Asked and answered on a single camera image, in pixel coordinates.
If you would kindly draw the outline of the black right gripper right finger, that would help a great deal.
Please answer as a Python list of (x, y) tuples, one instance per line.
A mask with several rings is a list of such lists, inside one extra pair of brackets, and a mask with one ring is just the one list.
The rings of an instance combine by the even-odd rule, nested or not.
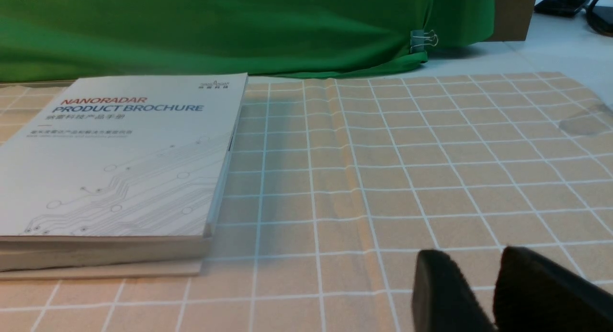
[(525, 247), (504, 249), (493, 297), (500, 332), (610, 332), (613, 297)]

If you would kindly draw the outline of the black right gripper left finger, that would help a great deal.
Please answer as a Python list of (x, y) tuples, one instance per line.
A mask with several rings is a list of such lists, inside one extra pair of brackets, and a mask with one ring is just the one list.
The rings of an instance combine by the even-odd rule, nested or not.
[(412, 289), (416, 332), (494, 332), (466, 278), (442, 251), (418, 253)]

